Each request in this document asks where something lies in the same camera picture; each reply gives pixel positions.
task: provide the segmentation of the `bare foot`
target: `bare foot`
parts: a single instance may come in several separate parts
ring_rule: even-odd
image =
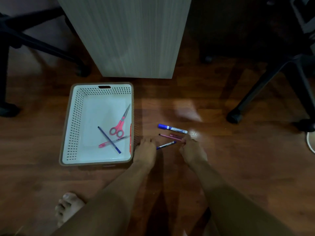
[[[58,227],[61,227],[69,218],[79,211],[85,203],[74,193],[65,193],[59,204],[55,207],[56,218],[58,219]]]

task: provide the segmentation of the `basket hole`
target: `basket hole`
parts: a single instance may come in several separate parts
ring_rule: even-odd
[[[110,86],[99,86],[100,89],[110,89]]]

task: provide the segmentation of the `scissors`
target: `scissors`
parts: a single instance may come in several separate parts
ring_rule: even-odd
[[[126,109],[123,117],[121,118],[121,120],[119,121],[119,123],[117,124],[116,127],[112,127],[110,130],[109,130],[109,134],[110,135],[117,135],[118,138],[121,138],[123,135],[124,135],[124,131],[123,131],[123,125],[124,125],[124,122],[125,122],[125,118],[127,116],[127,113],[128,113],[128,110],[130,108],[130,105],[128,106],[128,108]]]

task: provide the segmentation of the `blue marker cap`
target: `blue marker cap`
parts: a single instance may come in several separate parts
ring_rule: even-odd
[[[167,126],[163,124],[159,124],[157,127],[164,130],[167,129]]]

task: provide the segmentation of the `basket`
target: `basket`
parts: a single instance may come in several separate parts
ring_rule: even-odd
[[[131,105],[123,125],[124,136],[115,145],[108,142],[109,130],[121,120]],[[131,83],[75,84],[71,87],[59,162],[63,166],[126,163],[132,159],[134,143],[134,92]]]

